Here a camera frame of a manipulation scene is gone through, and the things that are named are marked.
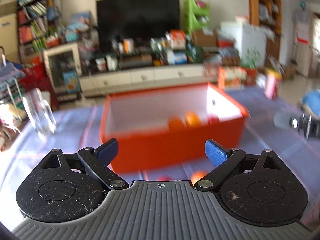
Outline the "green stacked storage bins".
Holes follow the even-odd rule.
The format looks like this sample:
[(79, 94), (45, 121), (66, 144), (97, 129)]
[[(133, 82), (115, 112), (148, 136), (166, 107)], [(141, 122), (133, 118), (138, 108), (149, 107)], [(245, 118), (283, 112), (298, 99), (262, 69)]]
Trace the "green stacked storage bins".
[(210, 4), (202, 0), (184, 0), (183, 26), (188, 35), (210, 26)]

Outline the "orange cardboard carton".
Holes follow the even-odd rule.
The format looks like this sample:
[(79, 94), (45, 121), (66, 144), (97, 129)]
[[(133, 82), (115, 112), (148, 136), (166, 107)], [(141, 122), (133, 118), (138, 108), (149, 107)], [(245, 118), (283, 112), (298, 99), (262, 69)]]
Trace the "orange cardboard carton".
[(246, 78), (247, 73), (241, 67), (219, 67), (217, 85), (220, 89), (241, 88)]

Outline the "orange fruit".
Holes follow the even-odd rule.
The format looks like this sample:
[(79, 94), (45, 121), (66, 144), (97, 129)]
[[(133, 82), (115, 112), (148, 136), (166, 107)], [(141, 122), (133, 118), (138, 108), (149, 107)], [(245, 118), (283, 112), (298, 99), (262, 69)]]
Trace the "orange fruit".
[(184, 129), (184, 123), (179, 116), (171, 116), (167, 119), (168, 129), (170, 131), (179, 131)]
[(201, 126), (201, 120), (197, 113), (188, 112), (184, 116), (187, 127), (199, 127)]
[(207, 175), (207, 171), (203, 171), (203, 170), (197, 170), (195, 171), (192, 175), (191, 175), (191, 182), (193, 185), (195, 185), (195, 183), (199, 180), (201, 180), (203, 177), (205, 177)]

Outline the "orange fruit on table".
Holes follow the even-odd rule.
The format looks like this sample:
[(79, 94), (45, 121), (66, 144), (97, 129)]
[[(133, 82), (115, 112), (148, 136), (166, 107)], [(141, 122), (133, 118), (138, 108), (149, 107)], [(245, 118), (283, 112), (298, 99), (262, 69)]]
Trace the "orange fruit on table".
[(191, 182), (193, 185), (195, 185), (195, 183), (199, 180), (201, 180), (203, 177), (205, 177), (207, 175), (207, 171), (203, 171), (203, 170), (197, 170), (195, 171), (192, 175), (191, 175)]

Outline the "white glass-door cabinet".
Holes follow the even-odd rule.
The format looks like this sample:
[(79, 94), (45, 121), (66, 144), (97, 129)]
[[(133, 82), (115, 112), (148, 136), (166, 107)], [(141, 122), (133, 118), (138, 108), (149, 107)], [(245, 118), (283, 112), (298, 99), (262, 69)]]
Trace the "white glass-door cabinet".
[(56, 94), (81, 92), (79, 77), (82, 75), (82, 70), (76, 42), (45, 50), (43, 59)]

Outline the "white mini fridge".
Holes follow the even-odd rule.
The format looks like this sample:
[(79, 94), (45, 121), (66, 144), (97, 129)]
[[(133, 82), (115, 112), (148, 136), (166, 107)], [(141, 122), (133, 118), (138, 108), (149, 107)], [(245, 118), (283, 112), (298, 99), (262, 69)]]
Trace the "white mini fridge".
[(220, 31), (225, 37), (234, 40), (234, 47), (243, 64), (254, 63), (257, 68), (264, 66), (267, 37), (262, 30), (247, 23), (221, 22)]

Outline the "black flat television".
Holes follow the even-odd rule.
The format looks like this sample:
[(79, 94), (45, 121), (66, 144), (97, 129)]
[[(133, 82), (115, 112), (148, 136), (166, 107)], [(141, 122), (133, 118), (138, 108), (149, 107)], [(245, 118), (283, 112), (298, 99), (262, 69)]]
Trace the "black flat television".
[(96, 11), (101, 50), (113, 40), (145, 42), (180, 29), (180, 0), (97, 0)]

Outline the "wooden shelf unit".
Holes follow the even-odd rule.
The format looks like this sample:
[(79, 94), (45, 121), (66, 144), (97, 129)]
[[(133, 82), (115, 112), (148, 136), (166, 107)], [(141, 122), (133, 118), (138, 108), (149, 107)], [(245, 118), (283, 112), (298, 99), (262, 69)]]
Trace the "wooden shelf unit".
[(274, 37), (267, 39), (266, 53), (279, 59), (282, 37), (281, 0), (249, 0), (249, 19), (252, 25), (270, 29)]

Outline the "dark bookshelf with books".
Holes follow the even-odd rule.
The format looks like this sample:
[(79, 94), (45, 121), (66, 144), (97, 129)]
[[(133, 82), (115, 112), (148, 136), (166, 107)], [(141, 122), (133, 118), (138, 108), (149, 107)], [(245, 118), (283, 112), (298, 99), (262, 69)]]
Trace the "dark bookshelf with books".
[(17, 0), (19, 56), (40, 53), (60, 44), (61, 17), (54, 0)]

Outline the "white TV cabinet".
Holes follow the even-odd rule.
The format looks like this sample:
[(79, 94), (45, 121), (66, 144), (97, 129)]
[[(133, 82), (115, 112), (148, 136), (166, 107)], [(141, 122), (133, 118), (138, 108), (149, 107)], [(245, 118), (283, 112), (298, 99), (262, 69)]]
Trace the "white TV cabinet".
[(185, 64), (120, 70), (81, 77), (79, 81), (85, 96), (96, 96), (131, 90), (203, 83), (205, 77), (203, 65)]

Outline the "red fruit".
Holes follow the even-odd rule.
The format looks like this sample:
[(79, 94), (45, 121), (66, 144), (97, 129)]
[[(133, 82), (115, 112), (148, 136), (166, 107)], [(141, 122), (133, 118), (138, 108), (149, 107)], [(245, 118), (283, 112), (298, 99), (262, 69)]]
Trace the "red fruit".
[(207, 117), (208, 117), (208, 124), (209, 125), (220, 123), (219, 117), (215, 114), (208, 114)]

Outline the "orange rectangular box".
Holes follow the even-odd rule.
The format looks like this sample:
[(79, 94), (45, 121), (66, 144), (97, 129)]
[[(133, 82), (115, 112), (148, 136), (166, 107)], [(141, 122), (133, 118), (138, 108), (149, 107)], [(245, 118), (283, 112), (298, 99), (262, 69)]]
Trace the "orange rectangular box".
[[(198, 114), (201, 126), (186, 126), (188, 112)], [(220, 123), (209, 125), (208, 114), (217, 115)], [(179, 116), (184, 129), (170, 131), (171, 116)], [(118, 93), (106, 98), (100, 139), (117, 140), (119, 150), (111, 167), (130, 173), (202, 158), (208, 139), (233, 148), (248, 116), (246, 107), (210, 83)]]

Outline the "clear glass jar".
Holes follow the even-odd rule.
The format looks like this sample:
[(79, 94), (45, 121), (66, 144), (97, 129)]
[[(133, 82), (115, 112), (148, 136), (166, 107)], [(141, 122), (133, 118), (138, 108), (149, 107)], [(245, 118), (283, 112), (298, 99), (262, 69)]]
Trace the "clear glass jar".
[(41, 138), (48, 137), (56, 130), (56, 120), (52, 109), (38, 88), (34, 88), (23, 96), (24, 109), (31, 125)]

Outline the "pink cylindrical can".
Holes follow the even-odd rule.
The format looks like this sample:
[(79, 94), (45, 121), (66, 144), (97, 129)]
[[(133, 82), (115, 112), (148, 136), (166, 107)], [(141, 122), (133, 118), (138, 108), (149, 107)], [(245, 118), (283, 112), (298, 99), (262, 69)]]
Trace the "pink cylindrical can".
[(266, 72), (266, 86), (265, 96), (266, 98), (273, 100), (278, 96), (278, 87), (282, 81), (282, 75), (275, 70), (268, 69)]

